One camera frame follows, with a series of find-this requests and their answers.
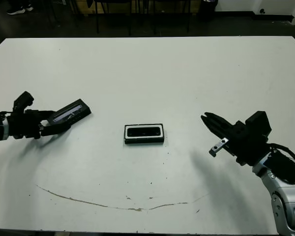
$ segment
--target chair leg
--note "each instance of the chair leg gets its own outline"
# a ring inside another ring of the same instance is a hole
[[[132,0],[129,2],[129,35],[131,35],[131,12],[132,12]]]
[[[183,13],[185,13],[186,4],[187,4],[187,0],[185,0],[185,2],[183,3],[183,8],[182,8],[182,12],[183,12]]]
[[[51,19],[50,19],[49,13],[48,13],[48,11],[47,11],[47,7],[46,7],[46,4],[45,4],[45,0],[41,0],[41,2],[43,3],[43,8],[44,8],[45,14],[46,14],[46,16],[47,16],[47,18],[48,18],[49,24],[50,24],[51,28],[53,28],[54,26],[53,26],[53,24],[51,23]]]
[[[55,10],[54,10],[53,3],[51,2],[51,0],[48,0],[48,3],[49,3],[49,5],[50,5],[51,12],[53,13],[54,20],[55,20],[57,23],[59,23],[58,18],[57,18],[56,14],[55,14]]]
[[[73,1],[75,1],[75,0],[68,0],[68,6],[71,9],[71,13],[72,13],[72,18],[73,18],[74,24],[75,24],[76,27],[78,27],[77,19],[76,19],[76,16],[75,16],[76,11],[75,11],[75,7],[73,5]]]
[[[104,3],[101,2],[100,5],[102,6],[102,9],[103,9],[104,14],[106,14]]]
[[[154,34],[156,34],[155,0],[153,0],[153,23],[154,23]]]
[[[190,24],[190,7],[191,7],[191,0],[189,0],[189,4],[188,4],[188,23],[187,23],[187,32],[189,32],[189,24]]]
[[[97,12],[97,2],[95,1],[95,14],[96,14],[96,32],[99,33],[98,29],[98,12]]]

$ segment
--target wall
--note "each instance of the wall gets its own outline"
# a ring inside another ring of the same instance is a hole
[[[264,9],[266,15],[292,15],[295,0],[262,0],[254,12],[260,14],[260,9]]]
[[[219,0],[216,11],[252,11],[256,0]]]
[[[260,9],[266,15],[295,16],[295,0],[219,0],[216,11],[253,11],[260,14]]]

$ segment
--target black trash bin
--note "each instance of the black trash bin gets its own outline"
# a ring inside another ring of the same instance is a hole
[[[213,19],[218,0],[201,0],[199,8],[199,19],[209,21]]]

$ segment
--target white table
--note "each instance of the white table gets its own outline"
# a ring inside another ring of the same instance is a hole
[[[295,152],[292,37],[6,39],[0,111],[25,90],[33,109],[81,98],[92,115],[52,142],[0,142],[0,228],[276,234],[261,180],[208,154],[200,115],[266,111],[270,141]],[[125,124],[158,122],[164,145],[123,143]]]

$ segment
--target metal bracket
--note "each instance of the metal bracket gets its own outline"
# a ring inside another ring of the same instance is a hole
[[[216,157],[216,154],[219,150],[221,150],[223,148],[223,146],[228,142],[227,138],[222,139],[221,141],[219,141],[216,145],[214,145],[210,151],[208,151],[211,156]]]

